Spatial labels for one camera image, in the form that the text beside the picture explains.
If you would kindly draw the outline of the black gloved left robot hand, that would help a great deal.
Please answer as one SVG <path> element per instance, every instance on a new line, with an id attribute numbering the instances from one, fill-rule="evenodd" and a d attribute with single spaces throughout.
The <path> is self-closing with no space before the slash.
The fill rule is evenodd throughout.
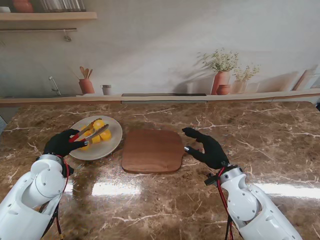
<path id="1" fill-rule="evenodd" d="M 64 158 L 70 152 L 86 146 L 84 141 L 69 142 L 71 136 L 75 136 L 79 131 L 76 129 L 64 130 L 54 135 L 45 145 L 43 154 L 50 154 Z"/>

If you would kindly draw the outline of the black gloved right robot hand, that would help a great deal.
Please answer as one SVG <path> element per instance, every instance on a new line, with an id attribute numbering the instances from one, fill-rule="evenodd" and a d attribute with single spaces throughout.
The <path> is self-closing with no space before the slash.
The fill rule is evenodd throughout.
<path id="1" fill-rule="evenodd" d="M 230 164 L 221 145 L 214 138 L 209 135 L 202 134 L 191 127 L 183 128 L 182 131 L 187 137 L 193 138 L 203 145 L 204 153 L 190 146 L 186 146 L 184 148 L 184 150 L 196 160 L 215 170 L 227 167 Z"/>

